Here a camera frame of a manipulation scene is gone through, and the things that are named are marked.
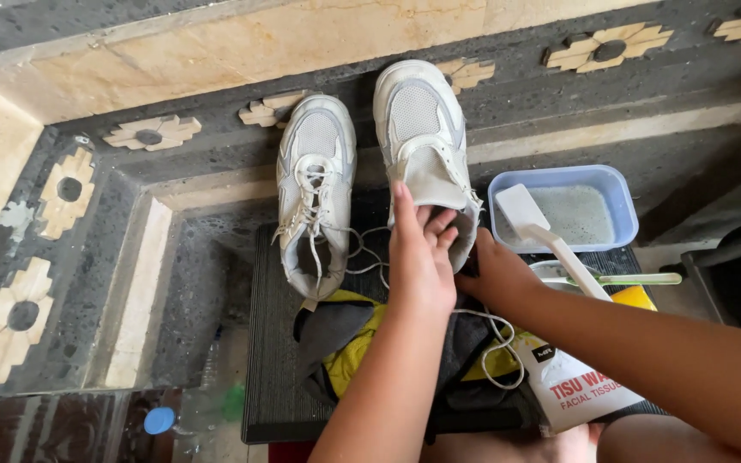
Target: white brush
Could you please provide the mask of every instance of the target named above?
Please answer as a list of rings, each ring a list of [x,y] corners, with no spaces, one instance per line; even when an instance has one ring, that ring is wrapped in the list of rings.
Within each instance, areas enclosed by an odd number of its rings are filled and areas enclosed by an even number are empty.
[[[576,280],[582,292],[592,298],[611,300],[565,241],[549,231],[551,224],[523,184],[503,190],[493,198],[516,234],[523,240],[534,238],[547,246]]]

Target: blue bottle cap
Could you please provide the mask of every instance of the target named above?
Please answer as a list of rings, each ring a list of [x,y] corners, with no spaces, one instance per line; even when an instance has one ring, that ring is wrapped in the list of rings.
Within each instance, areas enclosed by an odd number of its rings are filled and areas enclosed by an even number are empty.
[[[156,407],[145,417],[145,431],[148,434],[160,434],[173,426],[176,414],[170,407]]]

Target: black mat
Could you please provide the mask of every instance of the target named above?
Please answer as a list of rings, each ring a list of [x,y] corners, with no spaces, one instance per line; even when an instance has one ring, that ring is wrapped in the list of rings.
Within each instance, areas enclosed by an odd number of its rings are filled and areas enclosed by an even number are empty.
[[[387,214],[376,212],[381,204],[386,210],[386,194],[384,198],[372,195],[365,199],[354,199],[352,225],[359,231],[384,225]],[[306,394],[295,378],[296,342],[292,336],[293,321],[303,297],[285,279],[279,246],[271,246],[275,230],[275,224],[261,226],[256,236],[248,379],[242,423],[242,440],[246,444],[315,440],[333,411],[331,407],[320,404]],[[365,244],[387,262],[388,240],[387,231],[378,231],[368,235]],[[527,255],[523,258],[529,263],[554,259],[547,254]],[[641,272],[630,247],[583,253],[580,258],[603,274]],[[357,256],[351,260],[349,268],[364,268],[372,262],[367,255]],[[362,275],[347,275],[342,289],[358,292],[377,301],[387,300],[387,290],[376,270]],[[614,293],[623,287],[605,289]],[[527,409],[532,408],[532,405],[520,403],[508,409],[466,413],[435,409],[429,422],[428,434],[533,428],[538,423],[533,423],[533,418],[528,418]],[[602,417],[599,421],[612,421],[634,414],[663,415],[664,411],[645,401]]]

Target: mr logo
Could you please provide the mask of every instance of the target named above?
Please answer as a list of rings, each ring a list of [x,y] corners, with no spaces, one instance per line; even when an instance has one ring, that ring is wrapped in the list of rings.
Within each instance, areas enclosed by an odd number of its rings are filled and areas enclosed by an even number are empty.
[[[532,350],[531,352],[533,352],[533,357],[536,358],[536,361],[538,363],[542,363],[553,358],[553,356],[557,354],[557,348],[551,346],[550,344],[545,344]]]

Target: person's left hand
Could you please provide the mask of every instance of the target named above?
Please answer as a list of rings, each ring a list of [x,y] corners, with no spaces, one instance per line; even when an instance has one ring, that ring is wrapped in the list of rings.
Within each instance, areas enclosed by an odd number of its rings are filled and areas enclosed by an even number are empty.
[[[392,190],[396,221],[390,237],[388,303],[423,307],[449,316],[456,303],[456,286],[448,248],[458,230],[448,225],[457,212],[447,209],[430,220],[433,206],[415,207],[403,182],[394,183]]]

